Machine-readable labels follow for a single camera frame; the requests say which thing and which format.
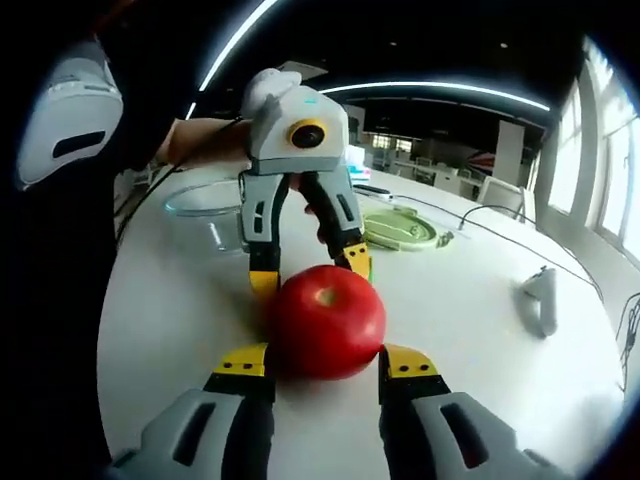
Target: table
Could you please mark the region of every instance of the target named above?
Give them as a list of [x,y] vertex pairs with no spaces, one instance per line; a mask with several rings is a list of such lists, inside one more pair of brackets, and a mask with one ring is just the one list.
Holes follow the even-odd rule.
[[[207,173],[171,178],[135,216],[105,299],[98,348],[98,390],[112,452],[138,445],[141,429],[212,367],[253,343],[256,306],[245,255],[188,259],[176,250],[161,203]],[[373,172],[371,184],[459,214],[476,204],[407,179]],[[381,208],[362,199],[362,209]],[[545,262],[472,225],[413,201],[445,248],[372,249],[374,286],[388,314],[386,341],[432,358],[449,386],[466,391],[509,423],[521,448],[576,472],[607,442],[623,396],[614,335],[592,287],[558,273],[555,335],[540,340],[521,321],[517,287]],[[314,217],[292,192],[282,212],[282,273],[327,263]],[[575,272],[575,260],[548,238],[481,210],[473,220],[529,245]],[[279,386],[270,478],[387,479],[378,435],[377,365],[351,379]]]

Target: person's arm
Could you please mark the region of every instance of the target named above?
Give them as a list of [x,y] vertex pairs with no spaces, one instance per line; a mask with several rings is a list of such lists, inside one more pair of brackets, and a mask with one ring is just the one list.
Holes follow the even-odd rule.
[[214,135],[230,120],[194,118],[176,120],[158,150],[157,157],[175,165],[187,157],[186,166],[219,161],[246,161],[245,145],[251,123],[243,121]]

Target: ceiling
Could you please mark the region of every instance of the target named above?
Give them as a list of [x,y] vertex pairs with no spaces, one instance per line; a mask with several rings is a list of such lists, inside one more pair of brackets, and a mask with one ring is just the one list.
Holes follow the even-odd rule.
[[[210,45],[200,46],[192,93],[184,99],[185,111],[197,102],[194,116],[234,116],[243,87],[255,73],[294,60],[328,71],[307,82],[319,89],[375,81],[453,81],[545,104],[550,112],[486,94],[424,87],[331,94],[366,108],[366,130],[439,136],[489,151],[495,148],[501,118],[522,123],[531,154],[545,128],[557,122],[582,62],[583,31],[566,15],[533,3],[280,0],[238,43],[206,91],[198,92],[210,64],[261,1],[201,3],[216,6],[191,12],[177,32],[175,23],[167,23],[179,33],[174,49],[194,48],[193,42],[204,37],[193,32],[205,26],[208,32]],[[162,21],[175,22],[176,5]],[[144,32],[144,22],[133,30]]]

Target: cable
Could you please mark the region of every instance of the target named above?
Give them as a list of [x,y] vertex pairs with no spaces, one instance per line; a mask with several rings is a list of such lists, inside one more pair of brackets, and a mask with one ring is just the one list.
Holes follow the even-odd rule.
[[165,173],[162,178],[160,178],[157,182],[155,182],[151,187],[149,187],[149,190],[147,190],[145,192],[145,194],[142,196],[142,198],[138,201],[138,203],[136,204],[135,207],[133,207],[133,209],[131,210],[131,212],[129,212],[127,214],[126,217],[124,217],[122,219],[122,223],[120,224],[120,228],[118,229],[118,233],[116,235],[116,245],[120,246],[120,243],[122,242],[122,238],[124,236],[124,232],[127,229],[127,226],[129,225],[129,222],[131,222],[131,219],[133,218],[133,216],[136,214],[136,212],[138,211],[138,209],[140,208],[140,206],[142,205],[142,203],[151,196],[151,194],[153,192],[156,191],[156,189],[162,185],[162,183],[169,178],[170,175],[172,175],[173,173],[175,173],[182,165],[184,165],[184,163],[191,158],[195,153],[197,153],[197,151],[199,149],[207,149],[211,147],[211,141],[214,139],[217,139],[218,136],[220,136],[222,134],[222,132],[225,132],[227,130],[229,130],[231,127],[233,127],[234,125],[236,125],[237,123],[239,123],[242,120],[242,117],[238,116],[236,118],[234,118],[233,120],[231,120],[231,122],[227,123],[224,127],[220,128],[220,130],[216,130],[208,139],[207,142],[204,142],[202,144],[196,145],[195,147],[193,147],[191,150],[189,150],[185,156],[183,158],[181,158],[178,162],[176,162],[167,173]]
[[467,213],[465,213],[462,216],[462,220],[460,221],[460,225],[458,226],[458,230],[462,230],[462,227],[464,226],[464,222],[467,221],[467,216],[470,213],[473,213],[476,210],[481,210],[483,208],[492,208],[492,209],[501,208],[503,210],[508,210],[508,211],[510,211],[512,213],[515,213],[516,215],[519,215],[520,217],[524,218],[526,221],[532,223],[542,234],[544,234],[547,238],[549,238],[553,243],[558,245],[565,253],[569,254],[578,263],[578,265],[580,265],[580,267],[582,267],[582,269],[585,271],[585,273],[589,277],[589,280],[591,281],[591,284],[593,285],[593,288],[598,293],[598,297],[600,297],[600,301],[604,303],[604,295],[602,293],[602,289],[600,288],[600,285],[598,285],[598,282],[596,282],[595,278],[593,278],[593,275],[591,275],[591,272],[589,271],[589,269],[584,266],[584,264],[580,261],[580,259],[578,257],[576,257],[571,250],[569,250],[567,247],[565,247],[560,242],[558,242],[556,239],[554,239],[551,235],[546,233],[542,228],[540,228],[540,226],[534,220],[531,220],[530,218],[526,217],[522,213],[520,213],[520,212],[518,212],[518,211],[516,211],[516,210],[514,210],[512,208],[505,207],[505,206],[502,206],[502,205],[479,205],[477,207],[472,208],[471,210],[469,210]]
[[620,315],[620,326],[624,321],[624,313],[627,310],[627,307],[631,300],[634,297],[638,297],[636,303],[629,310],[629,320],[627,322],[627,332],[624,339],[624,348],[622,349],[622,353],[620,354],[620,364],[622,365],[622,376],[623,376],[623,386],[622,391],[626,392],[627,390],[627,377],[629,373],[629,358],[631,357],[631,352],[633,347],[636,344],[636,335],[638,333],[638,324],[640,324],[640,292],[631,295],[626,303],[624,304],[624,308],[622,309],[622,314]]
[[[498,233],[498,232],[496,232],[495,230],[492,230],[491,228],[486,227],[485,225],[482,225],[482,224],[480,224],[480,223],[476,223],[476,222],[473,222],[473,221],[471,221],[471,220],[468,220],[468,219],[466,219],[464,216],[458,215],[457,213],[453,213],[453,212],[451,212],[451,211],[447,210],[446,208],[440,207],[440,206],[438,206],[438,205],[434,205],[434,204],[429,203],[429,202],[425,202],[424,200],[419,200],[419,199],[417,199],[417,198],[408,197],[408,196],[406,196],[406,195],[394,195],[394,198],[405,198],[405,199],[407,199],[407,200],[413,200],[414,202],[422,203],[422,204],[427,205],[427,206],[429,206],[429,207],[433,207],[433,208],[436,208],[436,209],[438,209],[438,210],[442,210],[443,212],[448,213],[449,215],[452,215],[452,216],[454,216],[454,217],[456,217],[456,218],[459,218],[460,220],[465,219],[465,222],[470,223],[471,225],[475,225],[475,226],[477,226],[477,227],[483,228],[484,230],[486,230],[486,231],[488,231],[488,232],[493,233],[494,235],[496,235],[496,236],[498,236],[498,237],[502,238],[503,240],[506,240],[506,241],[511,242],[511,243],[513,243],[513,244],[515,244],[515,245],[518,245],[519,247],[524,248],[525,250],[528,250],[529,252],[533,253],[534,255],[538,256],[539,258],[542,258],[545,262],[548,262],[548,263],[550,263],[550,264],[552,264],[552,265],[556,266],[557,268],[559,268],[559,269],[561,269],[561,270],[563,270],[563,271],[567,272],[569,275],[571,275],[571,276],[573,276],[573,277],[575,277],[575,278],[577,278],[577,279],[579,279],[579,280],[582,280],[583,282],[585,282],[585,283],[586,283],[586,284],[588,284],[588,285],[591,285],[591,286],[596,290],[596,292],[598,293],[598,296],[600,297],[600,300],[601,300],[601,301],[603,301],[602,290],[600,289],[600,286],[599,286],[596,282],[594,282],[594,281],[590,281],[590,280],[587,280],[586,278],[583,278],[582,276],[578,275],[577,273],[572,272],[572,271],[571,271],[571,270],[569,270],[568,268],[566,268],[566,267],[564,267],[564,266],[560,265],[559,263],[554,262],[553,260],[551,260],[551,259],[549,259],[549,258],[545,257],[545,256],[544,256],[544,255],[542,255],[541,253],[536,252],[536,251],[535,251],[535,250],[533,250],[532,248],[530,248],[530,247],[528,247],[528,246],[526,246],[526,245],[524,245],[524,244],[522,244],[522,243],[520,243],[520,242],[517,242],[516,240],[513,240],[512,238],[509,238],[509,237],[507,237],[507,236],[505,236],[505,235],[502,235],[501,233]],[[558,244],[558,242],[557,242],[557,241],[555,241],[553,238],[551,238],[551,240],[552,240],[554,243]]]

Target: apple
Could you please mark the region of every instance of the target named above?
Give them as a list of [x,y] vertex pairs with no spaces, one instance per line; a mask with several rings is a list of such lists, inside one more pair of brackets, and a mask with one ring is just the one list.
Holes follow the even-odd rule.
[[288,279],[269,313],[269,348],[289,375],[346,378],[375,358],[384,339],[386,314],[373,286],[333,265]]

